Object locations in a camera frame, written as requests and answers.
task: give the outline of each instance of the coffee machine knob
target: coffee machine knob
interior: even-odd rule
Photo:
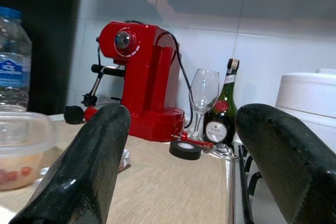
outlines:
[[[126,49],[131,46],[131,35],[126,31],[119,31],[114,39],[116,47]]]

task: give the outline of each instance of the red coffee machine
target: red coffee machine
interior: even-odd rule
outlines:
[[[97,41],[104,56],[124,70],[92,66],[99,74],[83,101],[86,120],[96,111],[94,94],[102,75],[111,74],[124,77],[121,104],[131,113],[130,135],[160,142],[180,136],[184,111],[175,107],[180,65],[170,34],[158,26],[110,22]]]

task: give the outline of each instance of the plastic water bottle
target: plastic water bottle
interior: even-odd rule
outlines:
[[[31,41],[21,12],[0,7],[0,111],[26,111],[29,99]]]

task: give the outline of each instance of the red label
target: red label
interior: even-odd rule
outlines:
[[[214,106],[214,109],[217,112],[225,112],[229,109],[229,104],[227,101],[217,101]]]

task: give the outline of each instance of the blue bottle cap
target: blue bottle cap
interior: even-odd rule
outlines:
[[[22,13],[19,12],[18,10],[14,10],[8,7],[0,6],[0,16],[8,16],[11,18],[22,18]]]

